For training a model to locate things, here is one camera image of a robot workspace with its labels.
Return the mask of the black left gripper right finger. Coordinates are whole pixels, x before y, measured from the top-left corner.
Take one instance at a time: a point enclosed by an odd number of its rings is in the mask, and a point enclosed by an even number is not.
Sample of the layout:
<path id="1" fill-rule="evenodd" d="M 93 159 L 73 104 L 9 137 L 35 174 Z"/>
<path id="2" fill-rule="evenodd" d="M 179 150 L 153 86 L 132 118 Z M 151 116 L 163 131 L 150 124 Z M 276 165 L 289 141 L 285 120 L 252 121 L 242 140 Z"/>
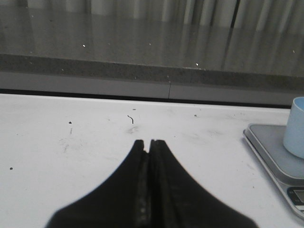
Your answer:
<path id="1" fill-rule="evenodd" d="M 256 223 L 200 186 L 168 145 L 152 140 L 149 149 L 153 228 L 255 228 Z"/>

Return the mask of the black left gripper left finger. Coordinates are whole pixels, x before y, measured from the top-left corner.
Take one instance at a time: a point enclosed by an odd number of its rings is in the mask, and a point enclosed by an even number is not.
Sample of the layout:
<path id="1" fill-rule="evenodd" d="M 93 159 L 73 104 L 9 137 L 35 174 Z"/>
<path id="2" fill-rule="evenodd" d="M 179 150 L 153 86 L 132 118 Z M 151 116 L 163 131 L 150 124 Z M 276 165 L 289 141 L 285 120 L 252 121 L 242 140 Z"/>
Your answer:
<path id="1" fill-rule="evenodd" d="M 136 140 L 119 167 L 96 189 L 59 209 L 48 228 L 148 228 L 148 154 Z"/>

